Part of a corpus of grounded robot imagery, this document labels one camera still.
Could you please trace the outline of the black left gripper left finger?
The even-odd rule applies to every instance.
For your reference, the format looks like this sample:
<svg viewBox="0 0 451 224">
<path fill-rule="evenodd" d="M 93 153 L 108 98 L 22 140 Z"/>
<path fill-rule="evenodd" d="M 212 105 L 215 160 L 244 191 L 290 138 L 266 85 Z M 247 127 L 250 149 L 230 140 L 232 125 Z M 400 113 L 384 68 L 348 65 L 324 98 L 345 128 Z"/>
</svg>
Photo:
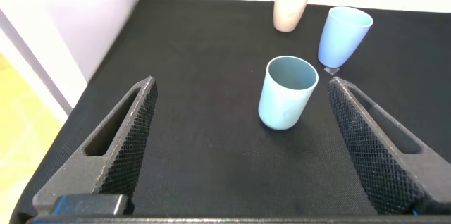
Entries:
<svg viewBox="0 0 451 224">
<path fill-rule="evenodd" d="M 133 196 L 158 97 L 149 76 L 111 109 L 86 140 L 33 196 L 39 214 L 51 212 L 59 197 L 71 194 Z"/>
</svg>

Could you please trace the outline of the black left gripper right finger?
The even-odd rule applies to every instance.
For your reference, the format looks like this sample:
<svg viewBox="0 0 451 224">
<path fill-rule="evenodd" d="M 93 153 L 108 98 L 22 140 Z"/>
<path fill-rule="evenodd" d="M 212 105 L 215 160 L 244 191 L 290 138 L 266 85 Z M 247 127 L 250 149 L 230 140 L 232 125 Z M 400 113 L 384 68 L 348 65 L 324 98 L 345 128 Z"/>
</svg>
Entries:
<svg viewBox="0 0 451 224">
<path fill-rule="evenodd" d="M 368 200 L 380 214 L 450 214 L 450 163 L 351 82 L 328 101 Z"/>
</svg>

